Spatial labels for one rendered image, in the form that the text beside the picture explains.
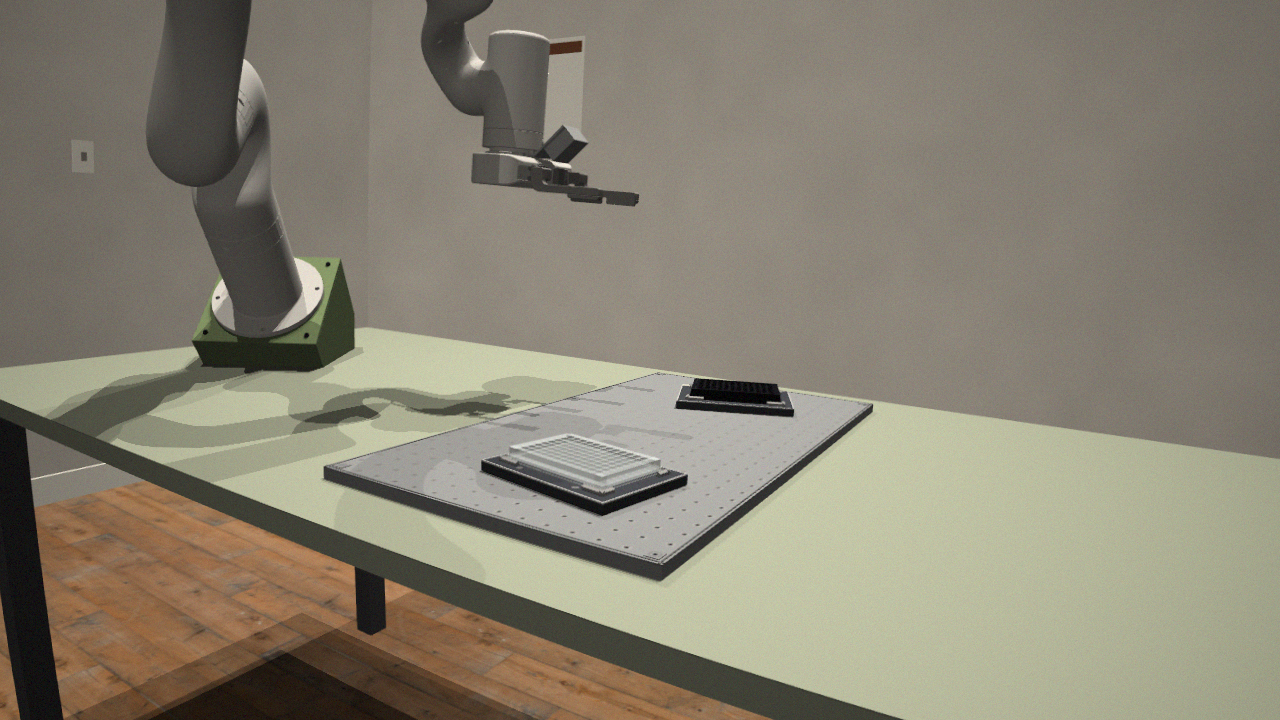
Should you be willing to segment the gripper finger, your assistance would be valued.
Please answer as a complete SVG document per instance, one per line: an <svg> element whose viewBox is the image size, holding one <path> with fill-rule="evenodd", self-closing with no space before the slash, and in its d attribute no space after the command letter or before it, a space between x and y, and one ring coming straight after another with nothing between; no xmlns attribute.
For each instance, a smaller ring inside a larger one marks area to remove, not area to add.
<svg viewBox="0 0 1280 720"><path fill-rule="evenodd" d="M567 169L553 169L552 184L575 184L588 187L588 174L573 173ZM639 202L639 193L603 190L607 204L635 206Z"/></svg>
<svg viewBox="0 0 1280 720"><path fill-rule="evenodd" d="M596 204L602 204L602 201L603 201L603 190L602 188L563 186L563 184L547 184L547 181L550 181L550 176L552 176L550 168L540 167L540 165L532 165L532 167L529 167L529 170L531 170L531 176L527 177L527 181L532 179L531 181L532 190L536 190L538 192L567 193L568 199L571 199L571 201L573 201L573 202L596 202Z"/></svg>

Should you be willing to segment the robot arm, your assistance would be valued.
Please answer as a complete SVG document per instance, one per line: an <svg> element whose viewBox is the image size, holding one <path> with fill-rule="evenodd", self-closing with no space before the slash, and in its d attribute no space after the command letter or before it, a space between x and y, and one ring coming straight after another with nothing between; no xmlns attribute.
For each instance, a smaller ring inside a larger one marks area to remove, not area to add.
<svg viewBox="0 0 1280 720"><path fill-rule="evenodd" d="M568 164L588 140L561 126L544 143L549 40L497 31L483 61L465 22L493 0L426 3L422 56L456 109L484 117L483 147ZM273 190L268 96L244 60L251 6L252 0L166 0L146 143L164 176L191 186L221 273L215 318L230 333L262 338L307 322L324 286L312 265L293 258Z"/></svg>

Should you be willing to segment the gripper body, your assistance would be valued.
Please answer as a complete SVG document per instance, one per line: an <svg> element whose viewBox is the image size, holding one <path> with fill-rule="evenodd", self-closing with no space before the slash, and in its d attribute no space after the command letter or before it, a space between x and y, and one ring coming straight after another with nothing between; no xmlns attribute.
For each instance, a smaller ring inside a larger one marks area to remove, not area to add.
<svg viewBox="0 0 1280 720"><path fill-rule="evenodd" d="M486 151L474 152L471 182L477 184L499 184L532 188L527 177L531 174L529 167L541 165L550 168L553 183L553 169L561 168L571 172L570 164L559 161L547 161L543 158L524 156L522 152ZM520 170L521 169L521 170Z"/></svg>

